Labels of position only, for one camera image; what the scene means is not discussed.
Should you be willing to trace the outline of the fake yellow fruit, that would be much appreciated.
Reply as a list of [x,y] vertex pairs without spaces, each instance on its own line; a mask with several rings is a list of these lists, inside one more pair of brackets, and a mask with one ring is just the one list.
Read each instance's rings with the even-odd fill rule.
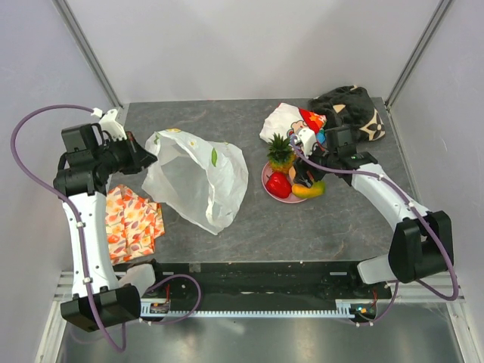
[[301,184],[292,185],[292,194],[300,199],[310,199],[323,195],[326,190],[326,184],[323,180],[314,181],[311,187]]

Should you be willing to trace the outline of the fake pineapple green crown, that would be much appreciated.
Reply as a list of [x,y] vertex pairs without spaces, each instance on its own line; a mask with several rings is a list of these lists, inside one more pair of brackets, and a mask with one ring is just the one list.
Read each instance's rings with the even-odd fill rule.
[[268,163],[273,172],[288,174],[296,159],[296,154],[290,145],[290,140],[280,134],[273,134],[269,140]]

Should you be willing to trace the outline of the red fake bell pepper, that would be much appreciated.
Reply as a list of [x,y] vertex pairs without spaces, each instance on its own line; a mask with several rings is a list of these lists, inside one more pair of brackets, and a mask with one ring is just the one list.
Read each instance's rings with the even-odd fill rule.
[[282,172],[273,172],[265,183],[265,189],[272,196],[280,199],[286,199],[292,193],[292,186]]

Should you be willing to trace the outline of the white plastic bag fruit print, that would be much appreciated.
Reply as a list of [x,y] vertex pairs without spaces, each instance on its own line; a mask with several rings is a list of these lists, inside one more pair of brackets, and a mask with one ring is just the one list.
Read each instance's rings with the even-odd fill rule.
[[154,201],[213,235],[234,221],[249,181],[239,147],[165,129],[154,132],[145,149],[157,157],[142,184]]

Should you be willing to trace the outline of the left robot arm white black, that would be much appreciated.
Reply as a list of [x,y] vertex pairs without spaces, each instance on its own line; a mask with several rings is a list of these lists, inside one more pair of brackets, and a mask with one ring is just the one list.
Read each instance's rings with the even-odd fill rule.
[[157,158],[115,121],[74,126],[61,137],[66,151],[53,186],[70,228],[74,277],[72,299],[61,304],[60,312],[69,323],[93,332],[139,318],[144,293],[158,297],[166,289],[166,279],[151,264],[129,268],[118,278],[105,228],[110,176],[139,173]]

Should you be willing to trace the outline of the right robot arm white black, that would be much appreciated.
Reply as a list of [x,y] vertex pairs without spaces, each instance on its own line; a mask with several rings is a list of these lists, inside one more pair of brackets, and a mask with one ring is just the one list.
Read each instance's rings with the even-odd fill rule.
[[443,211],[432,212],[405,193],[367,151],[358,152],[351,132],[345,126],[328,129],[326,150],[309,148],[315,139],[310,129],[290,136],[299,160],[318,179],[332,173],[371,202],[393,229],[389,252],[357,265],[346,279],[354,297],[364,297],[374,284],[398,281],[404,284],[448,272],[453,289],[458,289],[453,262],[451,220]]

